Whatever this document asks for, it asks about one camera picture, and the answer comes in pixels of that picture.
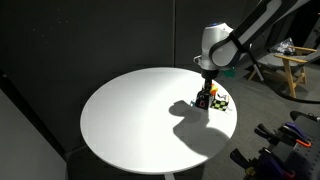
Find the table top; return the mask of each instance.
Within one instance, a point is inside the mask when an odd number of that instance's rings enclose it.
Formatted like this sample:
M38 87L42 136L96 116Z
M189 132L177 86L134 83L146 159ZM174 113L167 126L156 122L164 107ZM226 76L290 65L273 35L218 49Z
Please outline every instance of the table top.
M237 124L231 96L226 111L190 106L203 84L199 73L179 68L119 76L84 106L83 138L99 158L125 171L167 174L195 167L224 148Z

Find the gray floor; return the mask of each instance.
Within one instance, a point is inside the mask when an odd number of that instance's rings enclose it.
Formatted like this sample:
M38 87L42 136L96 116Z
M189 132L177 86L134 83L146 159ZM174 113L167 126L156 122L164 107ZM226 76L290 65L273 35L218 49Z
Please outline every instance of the gray floor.
M235 148L247 158L258 157L262 147L268 143L253 130L263 123L268 129L277 129L281 123L291 121L289 113L298 110L320 115L320 105L301 104L277 96L261 84L257 77L247 81L251 63L244 63L236 69L234 78L220 76L216 79L232 95L238 112L237 128L227 146L205 164L175 174L176 180L220 180L242 179L244 170L234 163L229 154ZM297 98L320 101L320 66L307 66L308 84L296 88ZM102 162L87 147L73 153L68 162L69 180L163 180L163 176L132 174L113 168Z

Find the chair leg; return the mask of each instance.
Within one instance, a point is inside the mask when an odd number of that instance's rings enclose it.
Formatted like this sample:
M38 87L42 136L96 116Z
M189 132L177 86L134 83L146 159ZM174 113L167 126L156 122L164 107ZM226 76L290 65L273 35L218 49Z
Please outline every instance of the chair leg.
M252 71L250 77L248 78L248 81L251 81L251 79L252 79L252 78L254 77L254 75L256 75L256 74L257 74L257 70L254 69L254 70Z
M303 74L303 80L302 80L302 82L303 82L304 84L307 84L307 74L306 74L306 70L304 69L304 67L301 68L301 74Z
M291 97L296 98L296 92L294 91L294 84L293 84L293 78L292 78L292 74L291 74L291 68L290 68L290 64L289 61L287 60L282 60L283 61L283 65L284 65L284 70L286 72L286 76L287 76L287 81L288 81L288 85L290 88L290 93L291 93Z

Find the wooden chair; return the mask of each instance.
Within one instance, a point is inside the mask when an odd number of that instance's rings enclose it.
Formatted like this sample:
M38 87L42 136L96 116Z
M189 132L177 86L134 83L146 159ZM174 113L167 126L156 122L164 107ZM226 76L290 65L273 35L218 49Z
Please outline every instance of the wooden chair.
M277 53L269 53L258 60L261 71L271 72L278 78L284 78L289 85L290 95L296 98L295 87L299 83L307 84L307 75L304 68L305 65L320 59L320 50L289 46L294 48L296 56L286 56ZM284 76L280 76L277 71L285 72ZM248 80L251 80L256 74L254 70Z

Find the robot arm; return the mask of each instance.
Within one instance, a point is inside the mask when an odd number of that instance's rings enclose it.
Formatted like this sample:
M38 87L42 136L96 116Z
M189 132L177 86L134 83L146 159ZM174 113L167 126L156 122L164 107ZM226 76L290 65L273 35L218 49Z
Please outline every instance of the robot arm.
M272 24L298 9L309 0L261 0L235 30L225 23L214 23L204 29L202 54L194 58L206 80L216 78L218 70L233 67L244 55L244 49Z

